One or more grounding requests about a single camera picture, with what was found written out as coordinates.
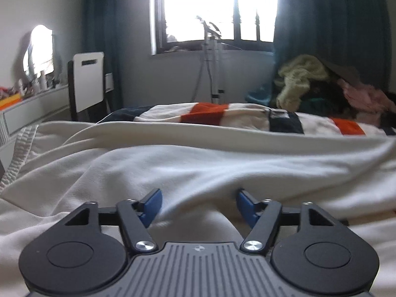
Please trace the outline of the orange box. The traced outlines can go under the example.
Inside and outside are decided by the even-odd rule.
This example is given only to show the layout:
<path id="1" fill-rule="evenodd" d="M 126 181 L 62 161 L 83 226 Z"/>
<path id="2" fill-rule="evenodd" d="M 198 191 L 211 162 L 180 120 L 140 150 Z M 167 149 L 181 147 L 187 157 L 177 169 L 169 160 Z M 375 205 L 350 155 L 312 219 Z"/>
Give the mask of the orange box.
<path id="1" fill-rule="evenodd" d="M 11 107 L 19 102 L 21 102 L 23 99 L 19 93 L 12 95 L 10 97 L 7 97 L 5 99 L 0 100 L 0 110 L 4 110 L 8 107 Z"/>

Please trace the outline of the garment steamer stand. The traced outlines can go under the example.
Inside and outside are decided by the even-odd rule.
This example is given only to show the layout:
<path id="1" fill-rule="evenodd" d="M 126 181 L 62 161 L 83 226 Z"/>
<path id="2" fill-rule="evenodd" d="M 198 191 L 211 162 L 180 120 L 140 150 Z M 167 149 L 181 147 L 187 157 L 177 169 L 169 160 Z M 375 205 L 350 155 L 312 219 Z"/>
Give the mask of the garment steamer stand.
<path id="1" fill-rule="evenodd" d="M 200 58 L 199 72 L 191 102 L 197 100 L 198 92 L 202 83 L 203 71 L 206 70 L 209 79 L 209 95 L 211 103 L 219 105 L 224 102 L 225 82 L 222 79 L 222 33 L 213 22 L 206 22 L 204 18 L 197 16 L 203 26 L 204 38 L 201 43 L 202 54 Z"/>

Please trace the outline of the white bottle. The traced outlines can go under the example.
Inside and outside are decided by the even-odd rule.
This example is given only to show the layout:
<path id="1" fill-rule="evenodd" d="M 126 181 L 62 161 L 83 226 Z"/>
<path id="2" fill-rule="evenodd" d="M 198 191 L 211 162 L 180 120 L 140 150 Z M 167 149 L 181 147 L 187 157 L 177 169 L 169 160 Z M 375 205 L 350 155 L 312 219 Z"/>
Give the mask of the white bottle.
<path id="1" fill-rule="evenodd" d="M 39 84 L 40 84 L 41 92 L 47 91 L 48 90 L 48 83 L 47 83 L 45 71 L 40 71 L 40 76 L 38 77 L 38 81 L 39 81 Z"/>

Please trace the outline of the right teal curtain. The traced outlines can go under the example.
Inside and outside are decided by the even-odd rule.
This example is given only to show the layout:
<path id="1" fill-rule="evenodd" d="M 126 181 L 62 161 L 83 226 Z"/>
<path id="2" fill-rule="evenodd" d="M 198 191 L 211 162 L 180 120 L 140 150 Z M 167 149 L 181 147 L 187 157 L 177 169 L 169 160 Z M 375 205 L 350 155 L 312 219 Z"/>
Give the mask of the right teal curtain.
<path id="1" fill-rule="evenodd" d="M 300 54 L 353 66 L 363 82 L 388 90 L 391 24 L 386 0 L 278 0 L 274 69 Z"/>

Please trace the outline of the striped bed blanket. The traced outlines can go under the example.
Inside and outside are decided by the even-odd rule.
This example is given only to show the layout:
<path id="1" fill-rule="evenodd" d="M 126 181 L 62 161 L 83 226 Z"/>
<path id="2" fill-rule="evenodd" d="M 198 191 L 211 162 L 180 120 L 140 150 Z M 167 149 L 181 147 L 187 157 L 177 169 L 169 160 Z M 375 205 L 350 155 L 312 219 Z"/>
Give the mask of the striped bed blanket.
<path id="1" fill-rule="evenodd" d="M 129 107 L 118 109 L 101 120 L 102 123 L 116 121 L 199 124 L 321 136 L 395 136 L 393 127 L 375 127 L 349 119 L 294 113 L 250 103 L 177 103 Z"/>

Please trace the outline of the pale yellow knit blanket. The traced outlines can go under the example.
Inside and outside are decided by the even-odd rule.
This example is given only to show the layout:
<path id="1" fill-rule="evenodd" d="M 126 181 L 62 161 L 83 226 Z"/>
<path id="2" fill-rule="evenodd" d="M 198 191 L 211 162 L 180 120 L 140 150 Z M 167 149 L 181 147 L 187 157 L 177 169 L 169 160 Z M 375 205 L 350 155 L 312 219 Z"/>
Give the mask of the pale yellow knit blanket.
<path id="1" fill-rule="evenodd" d="M 284 63 L 278 69 L 283 88 L 276 97 L 276 106 L 286 111 L 297 111 L 301 98 L 311 88 L 311 81 L 328 82 L 330 74 L 315 56 L 302 54 Z"/>

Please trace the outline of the pink garment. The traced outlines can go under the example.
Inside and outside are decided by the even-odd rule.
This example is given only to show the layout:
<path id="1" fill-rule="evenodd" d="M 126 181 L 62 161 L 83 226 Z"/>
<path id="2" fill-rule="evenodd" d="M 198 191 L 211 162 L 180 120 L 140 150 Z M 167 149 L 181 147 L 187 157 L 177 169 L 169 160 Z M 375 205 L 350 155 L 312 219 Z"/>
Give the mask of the pink garment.
<path id="1" fill-rule="evenodd" d="M 379 126 L 383 114 L 395 114 L 395 103 L 380 89 L 362 83 L 353 87 L 342 78 L 337 80 L 337 85 L 342 89 L 351 108 L 357 112 L 358 122 Z"/>

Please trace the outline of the vanity mirror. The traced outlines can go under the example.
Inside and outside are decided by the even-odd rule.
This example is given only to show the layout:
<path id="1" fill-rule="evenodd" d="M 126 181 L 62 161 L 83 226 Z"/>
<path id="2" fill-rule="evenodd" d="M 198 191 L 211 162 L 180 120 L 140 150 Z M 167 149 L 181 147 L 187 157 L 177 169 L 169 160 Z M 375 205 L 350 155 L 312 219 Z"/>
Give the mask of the vanity mirror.
<path id="1" fill-rule="evenodd" d="M 53 31 L 45 25 L 37 25 L 30 33 L 29 44 L 23 58 L 24 73 L 29 81 L 54 72 Z"/>

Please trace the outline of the white sweatpants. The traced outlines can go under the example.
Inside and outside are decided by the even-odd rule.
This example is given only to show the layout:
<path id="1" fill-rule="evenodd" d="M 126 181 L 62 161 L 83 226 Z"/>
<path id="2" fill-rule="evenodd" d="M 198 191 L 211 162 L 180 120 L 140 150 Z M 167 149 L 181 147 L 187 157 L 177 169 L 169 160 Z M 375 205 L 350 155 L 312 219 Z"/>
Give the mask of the white sweatpants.
<path id="1" fill-rule="evenodd" d="M 311 201 L 370 243 L 372 293 L 395 295 L 395 138 L 301 135 L 208 125 L 51 122 L 20 131 L 1 180 L 1 295 L 25 296 L 22 249 L 87 201 L 114 206 L 160 189 L 150 227 L 165 241 L 235 241 L 238 189 Z"/>

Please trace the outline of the white black chair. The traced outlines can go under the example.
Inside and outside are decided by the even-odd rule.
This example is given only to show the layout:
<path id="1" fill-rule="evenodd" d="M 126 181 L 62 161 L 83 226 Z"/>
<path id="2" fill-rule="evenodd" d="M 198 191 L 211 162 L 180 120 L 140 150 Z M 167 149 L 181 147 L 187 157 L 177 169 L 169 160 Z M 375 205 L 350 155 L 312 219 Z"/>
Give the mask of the white black chair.
<path id="1" fill-rule="evenodd" d="M 90 122 L 107 115 L 105 99 L 105 56 L 103 52 L 80 53 L 67 64 L 71 120 L 87 113 Z"/>

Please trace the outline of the white dressing table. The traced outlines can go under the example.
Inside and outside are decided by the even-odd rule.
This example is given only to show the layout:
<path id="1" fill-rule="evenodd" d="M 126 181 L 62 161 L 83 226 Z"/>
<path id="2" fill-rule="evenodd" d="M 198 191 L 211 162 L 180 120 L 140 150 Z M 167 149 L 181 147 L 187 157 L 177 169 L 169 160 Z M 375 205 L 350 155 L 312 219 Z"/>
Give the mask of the white dressing table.
<path id="1" fill-rule="evenodd" d="M 61 86 L 23 100 L 1 111 L 1 173 L 11 163 L 23 127 L 47 121 L 70 121 L 69 88 Z"/>

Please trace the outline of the dark framed window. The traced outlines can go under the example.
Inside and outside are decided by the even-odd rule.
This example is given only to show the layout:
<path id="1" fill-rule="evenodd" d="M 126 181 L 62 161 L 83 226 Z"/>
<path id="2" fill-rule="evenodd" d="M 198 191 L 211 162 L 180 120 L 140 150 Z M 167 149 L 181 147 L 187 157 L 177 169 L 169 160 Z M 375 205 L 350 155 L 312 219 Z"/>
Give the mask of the dark framed window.
<path id="1" fill-rule="evenodd" d="M 231 50 L 273 50 L 278 0 L 152 0 L 158 53 L 199 50 L 214 34 Z"/>

